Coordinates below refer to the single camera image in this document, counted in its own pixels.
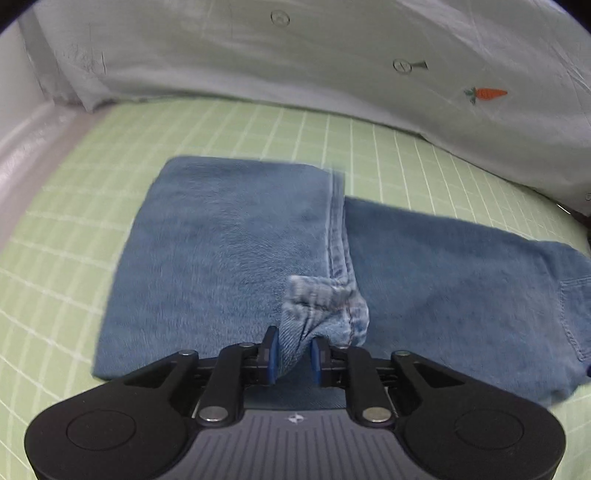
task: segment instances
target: cutting mat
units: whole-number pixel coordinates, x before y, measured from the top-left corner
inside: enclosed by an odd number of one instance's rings
[[[35,197],[0,254],[0,478],[33,479],[30,420],[86,390],[113,272],[135,214],[179,154],[308,163],[347,194],[564,242],[585,230],[553,202],[411,135],[325,113],[218,99],[113,108]],[[553,408],[568,446],[557,480],[591,476],[591,387]]]

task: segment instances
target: orange carrot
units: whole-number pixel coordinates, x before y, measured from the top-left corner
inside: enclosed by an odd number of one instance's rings
[[[493,98],[502,97],[507,95],[505,90],[498,90],[496,88],[477,88],[476,98],[480,100],[492,100]]]

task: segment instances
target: blue denim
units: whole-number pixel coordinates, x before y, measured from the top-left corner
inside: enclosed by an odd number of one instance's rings
[[[316,335],[381,358],[411,350],[549,404],[589,380],[590,310],[591,261],[567,245],[343,199],[342,178],[313,167],[183,157],[135,220],[95,375],[183,348],[215,356],[279,325],[286,375],[248,389],[249,407],[344,405],[313,386]]]
[[[345,210],[372,355],[411,350],[543,405],[589,381],[590,259],[372,202]]]
[[[310,166],[170,160],[119,261],[93,373],[118,377],[181,349],[217,356],[270,325],[281,373],[315,336],[360,345],[368,310],[343,202],[343,177]]]

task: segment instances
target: white fabric backdrop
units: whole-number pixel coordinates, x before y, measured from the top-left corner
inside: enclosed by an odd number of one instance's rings
[[[43,88],[88,110],[209,93],[340,112],[591,213],[591,35],[551,0],[43,0],[21,25]]]

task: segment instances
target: logo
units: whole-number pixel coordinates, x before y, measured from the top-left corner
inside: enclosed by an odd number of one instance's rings
[[[392,62],[392,66],[394,67],[394,70],[396,70],[398,73],[402,73],[403,75],[408,75],[413,69],[428,70],[427,62],[424,60],[418,61],[416,63],[410,63],[409,61],[403,59],[395,59]]]
[[[306,419],[305,417],[303,417],[302,415],[300,415],[297,412],[293,413],[292,415],[290,415],[289,417],[286,418],[286,420],[289,420],[294,425],[298,425],[299,423],[302,423],[305,419]]]
[[[470,99],[472,105],[476,105],[476,99],[479,100],[493,100],[498,97],[507,95],[507,91],[499,90],[496,88],[471,88],[470,90],[464,90],[466,96]]]
[[[273,10],[271,12],[271,21],[278,27],[286,27],[291,23],[291,18],[283,10]]]

